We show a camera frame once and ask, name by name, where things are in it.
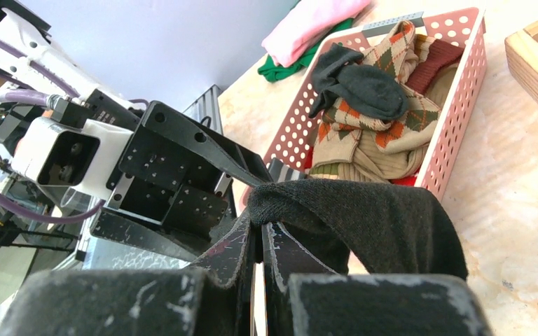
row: brown fabric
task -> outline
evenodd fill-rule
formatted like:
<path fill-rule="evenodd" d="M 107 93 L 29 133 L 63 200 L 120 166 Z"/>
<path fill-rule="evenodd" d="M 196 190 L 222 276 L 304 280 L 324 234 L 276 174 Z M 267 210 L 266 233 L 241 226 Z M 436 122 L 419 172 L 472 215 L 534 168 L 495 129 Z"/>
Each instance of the brown fabric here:
<path fill-rule="evenodd" d="M 423 95 L 440 70 L 459 62 L 463 48 L 434 37 L 417 35 L 415 53 L 420 61 L 405 84 Z"/>
<path fill-rule="evenodd" d="M 444 102 L 446 102 L 446 98 L 450 92 L 450 86 L 453 84 L 453 80 L 455 80 L 455 74 L 457 73 L 458 67 L 459 64 L 454 63 L 440 70 L 432 81 L 428 91 L 426 91 L 426 97 L 441 108 L 444 106 Z"/>

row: dark gray sock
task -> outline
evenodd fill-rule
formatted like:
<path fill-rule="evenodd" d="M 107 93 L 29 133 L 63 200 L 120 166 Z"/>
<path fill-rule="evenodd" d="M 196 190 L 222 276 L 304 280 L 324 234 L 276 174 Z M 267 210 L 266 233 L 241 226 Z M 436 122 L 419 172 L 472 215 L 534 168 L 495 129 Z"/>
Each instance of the dark gray sock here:
<path fill-rule="evenodd" d="M 347 272 L 351 249 L 370 273 L 467 279 L 455 228 L 423 188 L 310 178 L 257 187 L 247 210 L 253 225 L 282 221 L 340 273 Z"/>

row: argyle pattern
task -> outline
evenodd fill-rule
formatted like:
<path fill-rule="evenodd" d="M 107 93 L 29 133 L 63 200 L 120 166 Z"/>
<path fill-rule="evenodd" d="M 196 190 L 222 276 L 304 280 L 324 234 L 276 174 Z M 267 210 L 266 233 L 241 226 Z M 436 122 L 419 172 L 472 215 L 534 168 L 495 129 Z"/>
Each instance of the argyle pattern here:
<path fill-rule="evenodd" d="M 406 93 L 407 112 L 400 119 L 385 123 L 366 117 L 350 108 L 342 98 L 337 99 L 323 113 L 311 174 L 317 172 L 315 168 L 321 165 L 351 162 L 362 134 L 374 137 L 379 150 L 391 154 L 410 151 L 431 140 L 440 108 L 404 85 L 417 63 L 427 58 L 428 45 L 432 44 L 432 38 L 416 36 L 413 23 L 400 21 L 381 43 L 364 51 L 362 61 L 395 77 Z"/>
<path fill-rule="evenodd" d="M 399 82 L 408 51 L 413 50 L 414 39 L 413 23 L 400 21 L 381 43 L 364 51 L 362 64 L 378 67 Z M 388 127 L 389 125 L 381 120 L 362 116 L 343 99 L 337 99 L 335 104 L 323 113 L 312 158 L 313 166 L 351 162 L 362 130 L 383 131 Z"/>

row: red garment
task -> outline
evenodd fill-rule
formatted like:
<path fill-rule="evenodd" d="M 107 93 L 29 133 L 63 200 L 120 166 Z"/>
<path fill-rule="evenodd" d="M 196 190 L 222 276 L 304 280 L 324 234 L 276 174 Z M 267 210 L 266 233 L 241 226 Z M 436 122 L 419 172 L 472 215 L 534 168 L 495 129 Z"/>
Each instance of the red garment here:
<path fill-rule="evenodd" d="M 394 180 L 391 180 L 391 183 L 393 184 L 397 184 L 398 186 L 409 186 L 409 187 L 413 187 L 415 186 L 415 182 L 417 181 L 418 179 L 418 174 L 420 173 L 420 170 L 418 169 L 418 171 L 415 172 L 414 175 L 410 175 L 410 176 L 406 176 L 406 177 L 403 177 L 403 178 L 397 178 L 397 179 L 394 179 Z"/>
<path fill-rule="evenodd" d="M 303 169 L 310 169 L 312 168 L 312 152 L 314 151 L 314 147 L 310 147 L 308 150 L 308 153 L 306 153 L 306 161 L 304 162 Z"/>

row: green cloth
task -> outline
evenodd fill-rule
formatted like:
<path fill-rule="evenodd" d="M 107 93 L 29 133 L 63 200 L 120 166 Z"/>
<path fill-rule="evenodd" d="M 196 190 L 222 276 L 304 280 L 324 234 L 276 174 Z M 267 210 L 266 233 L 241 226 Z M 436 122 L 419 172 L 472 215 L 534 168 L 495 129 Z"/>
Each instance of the green cloth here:
<path fill-rule="evenodd" d="M 352 18 L 339 22 L 327 33 L 327 35 L 325 35 L 325 37 L 334 32 L 339 32 L 341 30 L 351 28 L 353 22 L 354 19 Z M 296 62 L 294 62 L 291 66 L 288 66 L 287 68 L 284 68 L 281 65 L 275 66 L 275 63 L 273 63 L 273 59 L 271 58 L 271 56 L 267 56 L 267 62 L 265 62 L 263 66 L 258 68 L 258 74 L 265 76 L 265 79 L 267 79 L 267 81 L 271 83 L 290 77 L 291 75 L 300 71 L 303 67 L 308 67 L 310 65 L 310 63 L 312 62 L 312 58 L 314 58 L 315 54 L 319 50 L 319 46 L 321 45 L 322 40 L 324 40 L 324 38 L 321 39 L 321 41 L 318 41 L 317 44 L 313 45 L 310 49 L 306 50 Z"/>

